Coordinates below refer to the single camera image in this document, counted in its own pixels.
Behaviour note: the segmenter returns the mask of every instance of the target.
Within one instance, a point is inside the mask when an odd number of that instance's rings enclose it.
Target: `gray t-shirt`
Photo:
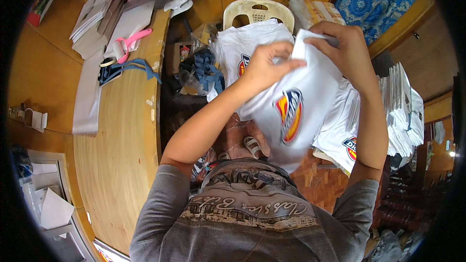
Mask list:
[[[161,165],[130,245],[132,261],[360,261],[378,182],[363,180],[333,214],[310,204],[275,166],[224,162],[190,200],[189,179]]]

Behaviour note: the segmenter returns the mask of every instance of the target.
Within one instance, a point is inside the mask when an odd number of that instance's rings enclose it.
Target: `person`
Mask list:
[[[357,160],[332,214],[309,203],[288,174],[256,158],[221,162],[188,200],[192,166],[235,110],[305,65],[289,60],[293,45],[258,46],[245,73],[176,131],[162,155],[137,220],[132,261],[360,261],[388,149],[381,92],[360,28],[321,22],[309,38],[361,97]]]

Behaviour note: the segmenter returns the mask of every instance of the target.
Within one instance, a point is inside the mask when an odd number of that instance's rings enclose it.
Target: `wooden table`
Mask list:
[[[154,11],[153,32],[130,60],[162,68],[171,11]],[[153,98],[154,106],[146,103]],[[160,152],[160,85],[145,73],[125,71],[102,88],[97,136],[74,136],[76,175],[98,239],[128,254],[137,217],[157,171]]]

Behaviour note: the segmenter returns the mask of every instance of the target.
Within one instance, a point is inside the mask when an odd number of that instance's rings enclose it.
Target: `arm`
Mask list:
[[[347,188],[361,180],[380,181],[388,150],[387,122],[363,32],[357,26],[330,22],[321,22],[313,26],[311,31],[338,39],[338,48],[319,38],[309,38],[306,42],[328,56],[361,96],[357,159]]]
[[[238,107],[291,70],[306,65],[301,60],[273,64],[274,57],[288,58],[292,50],[293,45],[289,42],[274,42],[257,47],[241,78],[176,131],[164,150],[161,164],[176,166],[190,177],[192,165],[212,146]]]

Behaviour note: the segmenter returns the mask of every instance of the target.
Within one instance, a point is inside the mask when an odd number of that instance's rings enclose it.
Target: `hand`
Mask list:
[[[310,31],[338,39],[338,48],[332,47],[322,38],[307,38],[304,42],[329,57],[356,90],[365,94],[378,90],[364,34],[358,26],[343,26],[324,21],[311,27]]]
[[[293,44],[286,41],[257,46],[248,67],[236,83],[245,84],[253,95],[269,88],[292,70],[306,66],[306,61],[303,60],[287,60],[292,51]],[[275,65],[272,62],[275,57],[286,60]]]

